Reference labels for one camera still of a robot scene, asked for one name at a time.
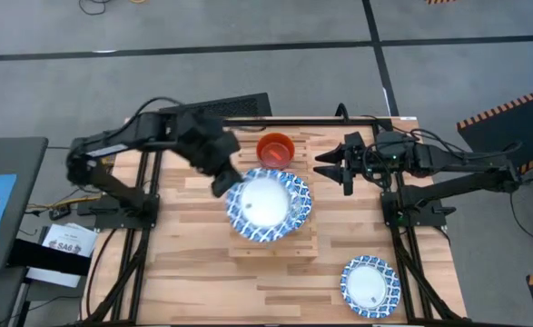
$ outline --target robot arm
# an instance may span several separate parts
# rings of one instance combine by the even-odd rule
[[[138,114],[117,130],[74,139],[66,158],[67,178],[79,186],[94,186],[125,209],[155,210],[156,194],[125,185],[107,174],[98,160],[129,150],[179,154],[199,173],[214,178],[212,193],[216,197],[242,180],[230,161],[230,155],[240,150],[234,134],[223,131],[220,118],[190,111]]]

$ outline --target black cable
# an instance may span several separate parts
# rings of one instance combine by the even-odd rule
[[[45,305],[47,305],[47,304],[49,304],[49,303],[52,303],[52,302],[54,302],[54,301],[56,301],[56,300],[58,300],[58,299],[80,299],[81,297],[82,297],[82,296],[65,296],[65,295],[56,296],[56,297],[53,298],[52,300],[50,300],[50,301],[48,301],[48,302],[45,302],[45,303],[42,303],[42,304],[40,304],[40,305],[37,305],[37,306],[35,306],[34,308],[30,308],[30,309],[28,309],[28,310],[25,311],[25,312],[30,312],[30,311],[32,311],[32,310],[36,310],[36,309],[38,309],[38,308],[42,308],[43,306],[45,306]],[[10,319],[13,319],[13,318],[15,318],[15,317],[17,317],[17,316],[19,316],[19,315],[21,315],[21,314],[23,314],[23,313],[24,313],[24,312],[20,312],[20,313],[17,313],[17,314],[15,314],[15,315],[13,315],[13,316],[8,316],[8,317],[5,318],[4,320],[0,321],[0,326],[2,325],[2,323],[7,322],[7,321],[9,321]]]
[[[512,201],[512,195],[514,193],[511,193],[510,194],[510,209],[512,209],[512,216],[514,217],[514,221],[517,222],[517,225],[518,227],[520,227],[520,229],[522,230],[522,232],[528,234],[528,236],[532,237],[533,238],[533,234],[529,231],[527,231],[526,228],[524,228],[524,226],[520,223],[520,221],[518,220],[518,217],[517,217],[517,214],[516,212],[514,211],[514,203]]]
[[[446,232],[444,232],[443,229],[441,229],[440,226],[433,226],[433,228],[435,228],[436,230],[438,230],[442,235],[444,235],[444,237],[446,238],[446,240],[448,240],[448,244],[451,246],[451,240],[449,239],[449,236]]]
[[[374,144],[367,146],[365,148],[365,151],[363,151],[363,156],[361,158],[363,178],[367,180],[368,182],[376,184],[380,188],[389,189],[392,184],[391,170],[389,169],[385,161],[383,161],[383,159],[380,157],[380,155],[378,155],[377,152],[370,151],[370,149],[372,149],[373,147],[377,149],[377,145],[394,145],[394,144],[405,144],[405,143],[413,143],[413,142],[415,142],[415,140],[403,140],[403,141],[395,141],[395,142],[378,142],[378,143],[374,143]],[[383,169],[385,170],[385,172],[380,173],[380,178],[375,178],[375,176],[373,176],[374,172],[371,169],[369,169],[368,161],[367,161],[367,154],[372,154],[373,156],[375,156],[375,158],[377,158],[377,160],[383,166]]]
[[[46,146],[46,149],[48,150],[69,150],[70,147],[68,146]]]
[[[83,1],[89,1],[89,2],[92,2],[94,4],[102,4],[103,5],[103,10],[101,11],[98,11],[98,12],[88,12],[84,9],[83,7]],[[78,6],[81,8],[81,10],[83,11],[83,13],[87,14],[87,15],[102,15],[104,14],[104,12],[106,11],[106,3],[110,2],[111,0],[103,0],[103,1],[96,1],[96,0],[78,0]]]
[[[104,249],[106,248],[106,245],[111,241],[113,238],[114,233],[116,232],[116,229],[113,229],[111,233],[106,237],[103,243],[103,247],[101,247],[101,251],[96,256],[96,260],[94,261],[93,270],[91,271],[91,277],[88,279],[88,286],[86,287],[86,315],[91,315],[91,288],[93,287],[93,278],[94,273],[96,272],[96,267],[99,265],[99,262],[101,261],[101,257],[103,256]]]
[[[38,233],[38,229],[37,229],[37,228],[34,229],[34,232],[33,232],[33,233],[29,233],[29,232],[24,231],[24,230],[22,230],[22,229],[18,229],[18,232],[20,232],[20,233],[24,233],[24,234],[26,234],[26,235],[28,235],[28,236],[34,236],[34,235],[36,235],[36,233]]]
[[[372,118],[372,119],[376,120],[383,127],[383,129],[386,129],[385,126],[383,126],[380,123],[380,119],[377,118],[376,116],[370,115],[370,114],[364,114],[363,116],[364,117],[369,117],[369,118]],[[406,131],[406,130],[403,130],[403,129],[399,128],[399,127],[393,126],[393,125],[391,127],[394,130],[400,131],[400,132],[402,132],[404,134],[409,134],[411,137],[415,138],[416,141],[419,141],[419,137],[420,136],[423,137],[423,138],[427,138],[427,139],[433,140],[433,141],[438,141],[449,152],[449,154],[451,154],[451,155],[455,156],[456,158],[458,158],[460,160],[463,160],[463,161],[481,160],[481,159],[493,158],[493,157],[500,156],[500,155],[513,154],[517,150],[519,150],[520,147],[522,147],[522,142],[514,142],[514,143],[509,144],[508,146],[506,146],[500,152],[495,152],[495,153],[491,153],[491,154],[483,154],[481,156],[466,157],[468,152],[466,152],[464,149],[460,148],[459,146],[457,146],[455,144],[452,144],[450,142],[444,141],[441,137],[439,137],[437,134],[435,134],[435,133],[433,133],[431,131],[428,131],[428,130],[425,130],[425,129],[422,129],[422,128],[414,128],[414,129],[412,129],[410,131]],[[452,148],[456,149],[461,154],[455,153],[452,150]]]
[[[86,318],[89,322],[101,322],[106,314],[109,312],[117,296],[119,296],[123,287],[127,284],[127,281],[133,275],[137,266],[145,260],[145,254],[147,253],[147,240],[142,237],[137,250],[135,250],[133,257],[127,264],[126,269],[119,274],[117,281],[111,288],[111,291],[104,297],[104,300],[99,304],[93,314]]]
[[[163,100],[163,101],[167,101],[169,103],[172,103],[172,104],[176,104],[176,105],[184,105],[184,103],[180,102],[180,101],[177,101],[171,97],[168,97],[168,96],[156,96],[152,99],[149,99],[147,101],[145,101],[144,104],[141,104],[141,106],[137,109],[137,111],[133,114],[133,116],[131,116],[131,118],[129,118],[129,120],[127,121],[127,123],[125,123],[123,126],[121,126],[120,128],[110,132],[109,134],[106,134],[105,136],[103,136],[102,138],[99,138],[97,140],[92,140],[92,141],[89,141],[89,142],[86,142],[84,144],[81,144],[81,145],[78,145],[76,146],[73,150],[71,150],[71,152],[68,153],[68,155],[66,156],[66,161],[67,162],[70,162],[72,160],[72,157],[76,154],[76,151],[81,147],[81,146],[86,146],[88,144],[95,144],[97,142],[102,142],[102,141],[105,141],[105,140],[108,140],[118,134],[120,134],[122,131],[124,131],[125,129],[127,129],[127,127],[129,127],[129,125],[135,120],[137,119],[137,116],[139,116],[139,114],[141,113],[141,111],[143,111],[143,109],[145,109],[149,104],[152,104],[156,101],[160,101],[160,100]]]

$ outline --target paper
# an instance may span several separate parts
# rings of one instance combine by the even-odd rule
[[[65,226],[53,224],[42,245],[63,252],[90,257],[97,235],[97,233],[76,223],[68,223]],[[37,268],[30,268],[26,277],[68,287],[76,287],[81,279],[78,275]]]

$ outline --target white label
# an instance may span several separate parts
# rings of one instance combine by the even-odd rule
[[[125,145],[125,144],[117,144],[117,145],[109,146],[109,147],[104,148],[104,149],[91,151],[90,153],[88,153],[88,155],[90,155],[92,157],[100,157],[100,156],[104,156],[104,155],[108,155],[108,154],[118,153],[119,151],[122,151],[122,150],[125,150],[125,149],[127,149],[127,145]]]

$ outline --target black stand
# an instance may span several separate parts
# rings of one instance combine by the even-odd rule
[[[342,119],[317,119],[317,120],[232,120],[224,121],[228,126],[304,126],[304,125],[319,125],[319,126],[370,126],[373,131],[373,135],[377,136],[380,132],[380,127],[387,131],[392,130],[390,119],[353,119],[350,118],[346,108],[339,107],[337,110],[337,116],[341,116]],[[155,163],[153,165],[153,176],[150,185],[150,194],[157,193],[157,187],[159,185],[159,177],[161,174],[161,157],[162,152],[158,152],[155,156]],[[146,166],[147,156],[142,155],[141,162],[139,164],[139,171],[137,174],[137,183],[135,187],[143,187],[143,177]],[[415,189],[412,186],[406,186],[403,184],[403,179],[400,173],[397,174],[398,185],[400,191],[398,193],[384,193],[381,195],[381,202],[383,206],[385,224],[390,227],[392,241],[396,253],[397,265],[400,275],[401,293],[405,305],[405,312],[409,325],[423,325],[423,326],[488,326],[488,327],[508,327],[501,324],[486,324],[472,322],[468,319],[459,317],[454,313],[446,303],[444,303],[436,291],[431,287],[421,269],[421,259],[419,257],[419,247],[417,244],[417,238],[413,230],[413,225],[410,223],[418,223],[420,225],[432,225],[441,226],[445,224],[444,216],[452,212],[450,208],[443,208],[439,202],[439,198],[452,196],[460,193],[467,193],[474,191],[473,185],[469,186],[468,181],[478,180],[477,176],[473,176],[466,179],[458,179],[449,181],[449,183],[440,185],[432,185],[426,188],[420,188],[420,195],[416,196]],[[491,187],[491,182],[488,179],[482,181],[477,189],[488,189]],[[452,187],[453,191],[445,192],[444,196],[439,196],[434,193],[439,191],[439,188]],[[400,237],[399,226],[406,227],[408,229],[408,237],[410,241],[411,254],[405,249],[403,241]],[[144,277],[144,260],[147,255],[147,244],[149,242],[149,234],[151,228],[144,228],[142,239],[139,242],[139,246],[135,251],[135,254],[131,259],[131,249],[133,248],[133,229],[129,229],[127,237],[125,239],[125,246],[122,257],[121,273],[117,283],[113,286],[113,289],[109,291],[104,301],[99,305],[94,314],[83,322],[77,323],[78,326],[116,326],[116,325],[135,325],[137,321],[137,314],[139,308],[139,301],[141,297],[141,287]],[[415,317],[413,311],[413,304],[410,296],[410,284],[407,277],[407,271],[409,270],[411,275],[418,281],[419,292],[422,301],[422,308],[424,311],[424,317],[426,319],[418,319]],[[128,320],[120,319],[120,296],[123,293],[123,288],[131,274],[135,272],[133,294],[131,297],[131,307]],[[432,319],[432,313],[430,306],[438,312],[442,320]],[[109,309],[113,306],[113,315],[110,322],[103,322]],[[349,326],[347,324],[333,324],[333,326]]]

